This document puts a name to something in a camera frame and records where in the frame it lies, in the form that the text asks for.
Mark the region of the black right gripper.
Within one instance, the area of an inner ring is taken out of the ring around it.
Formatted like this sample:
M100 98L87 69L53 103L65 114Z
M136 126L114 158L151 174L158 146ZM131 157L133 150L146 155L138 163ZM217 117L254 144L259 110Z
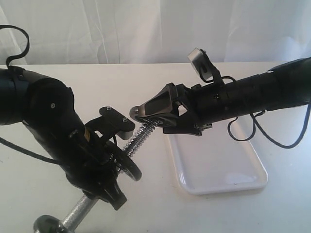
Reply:
M179 105L187 110L181 116ZM144 107L145 119L171 118L157 125L164 134L201 136L201 129L208 124L233 118L233 84L198 84L188 88L169 83L140 106Z

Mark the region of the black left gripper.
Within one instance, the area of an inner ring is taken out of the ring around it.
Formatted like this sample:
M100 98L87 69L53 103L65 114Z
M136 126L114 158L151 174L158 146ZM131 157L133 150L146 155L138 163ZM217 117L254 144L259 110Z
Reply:
M116 166L99 137L81 121L64 124L64 171L67 180L85 192L97 192L96 196L119 210L127 197L116 179Z

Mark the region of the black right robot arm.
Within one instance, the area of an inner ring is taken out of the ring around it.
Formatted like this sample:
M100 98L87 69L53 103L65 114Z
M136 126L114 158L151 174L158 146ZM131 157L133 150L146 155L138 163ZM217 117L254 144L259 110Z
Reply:
M311 60L303 58L229 83L191 88L169 83L156 96L133 107L130 117L141 123L154 120L164 134L201 136L215 122L310 101Z

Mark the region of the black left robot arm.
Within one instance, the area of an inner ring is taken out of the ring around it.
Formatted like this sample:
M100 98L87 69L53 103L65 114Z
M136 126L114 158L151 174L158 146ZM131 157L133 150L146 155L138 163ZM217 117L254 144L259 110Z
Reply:
M48 157L5 139L1 143L44 162L59 165L67 180L90 197L115 210L126 202L117 183L117 169L128 163L111 141L122 131L117 111L83 123L74 110L73 90L60 80L21 67L0 71L0 123L22 123Z

